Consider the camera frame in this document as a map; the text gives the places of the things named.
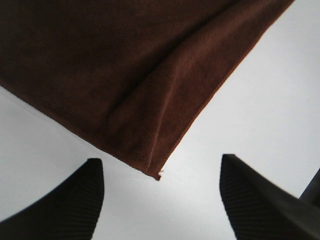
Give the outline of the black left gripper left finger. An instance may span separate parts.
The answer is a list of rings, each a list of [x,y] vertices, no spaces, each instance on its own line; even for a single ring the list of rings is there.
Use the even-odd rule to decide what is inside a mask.
[[[51,192],[0,222],[2,240],[90,240],[105,195],[103,164],[88,159]]]

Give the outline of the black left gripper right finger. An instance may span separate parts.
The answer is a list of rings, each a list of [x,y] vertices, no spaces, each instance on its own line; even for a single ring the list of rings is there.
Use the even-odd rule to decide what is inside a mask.
[[[238,240],[318,240],[320,174],[299,198],[273,184],[234,154],[223,154],[219,191]]]

